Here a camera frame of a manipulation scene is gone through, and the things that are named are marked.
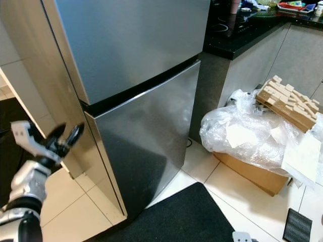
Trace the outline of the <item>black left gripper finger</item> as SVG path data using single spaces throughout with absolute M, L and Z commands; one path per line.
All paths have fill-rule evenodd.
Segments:
M 45 138 L 46 148 L 57 148 L 59 140 L 66 129 L 66 125 L 56 126 Z
M 72 147 L 78 142 L 84 131 L 84 124 L 78 124 L 73 127 L 70 135 L 65 140 L 65 148 L 71 150 Z

